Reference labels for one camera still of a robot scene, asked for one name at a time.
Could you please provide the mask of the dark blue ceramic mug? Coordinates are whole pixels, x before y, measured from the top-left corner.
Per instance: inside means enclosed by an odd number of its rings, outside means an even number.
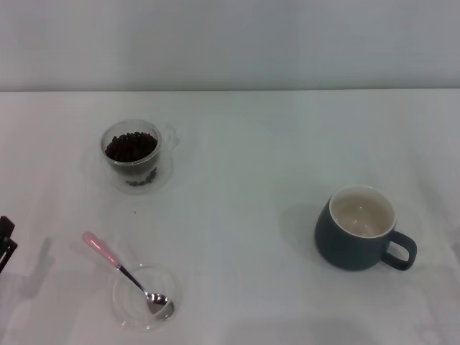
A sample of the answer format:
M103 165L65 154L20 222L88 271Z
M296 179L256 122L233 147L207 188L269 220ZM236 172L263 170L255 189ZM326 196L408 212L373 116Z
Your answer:
M395 226L395 209L382 192L368 185L347 185L329 198L318 217L316 248L322 258L343 270L367 270L384 262L406 271L418 248Z

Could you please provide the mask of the clear double-wall glass cup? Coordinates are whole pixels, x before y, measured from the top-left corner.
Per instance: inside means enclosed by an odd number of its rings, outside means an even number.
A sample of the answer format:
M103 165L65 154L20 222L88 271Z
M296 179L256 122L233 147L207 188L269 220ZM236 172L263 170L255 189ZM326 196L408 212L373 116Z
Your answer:
M154 124L142 120L142 119L128 119L120 121L112 126L110 126L102 135L98 148L101 151L101 154L109 161L105 156L104 150L106 146L111 142L114 136L120 136L126 133L134 132L146 132L152 134L155 138L159 139L158 151L160 148L168 148L171 151L177 146L179 139L176 136L174 128L167 128L166 126L163 129L158 129Z

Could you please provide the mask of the pink handled metal spoon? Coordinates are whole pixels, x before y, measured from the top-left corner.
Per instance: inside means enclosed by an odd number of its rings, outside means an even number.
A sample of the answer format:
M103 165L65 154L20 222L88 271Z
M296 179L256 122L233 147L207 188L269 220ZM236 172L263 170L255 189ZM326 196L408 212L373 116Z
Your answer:
M148 310L153 316L161 320L166 320L173 315L175 306L172 300L160 293L149 292L137 278L123 266L113 251L95 234L89 231L84 232L82 240L142 291L143 295L146 297Z

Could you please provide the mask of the small clear glass bowl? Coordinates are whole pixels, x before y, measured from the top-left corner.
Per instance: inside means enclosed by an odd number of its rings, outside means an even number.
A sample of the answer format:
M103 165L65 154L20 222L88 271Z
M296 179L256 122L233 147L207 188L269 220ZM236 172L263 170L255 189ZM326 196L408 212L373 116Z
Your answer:
M160 264L141 264L128 272L141 287L122 273L116 277L109 295L116 322L139 331L153 331L171 322L182 301L182 289L173 272Z

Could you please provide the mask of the dark coffee beans heap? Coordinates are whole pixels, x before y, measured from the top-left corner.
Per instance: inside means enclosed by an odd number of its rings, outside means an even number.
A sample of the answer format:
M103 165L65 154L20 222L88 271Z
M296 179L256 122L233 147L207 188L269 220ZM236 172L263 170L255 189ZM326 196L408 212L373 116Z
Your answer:
M155 179L158 145L159 139L150 133L126 133L114 136L104 154L127 185L140 187Z

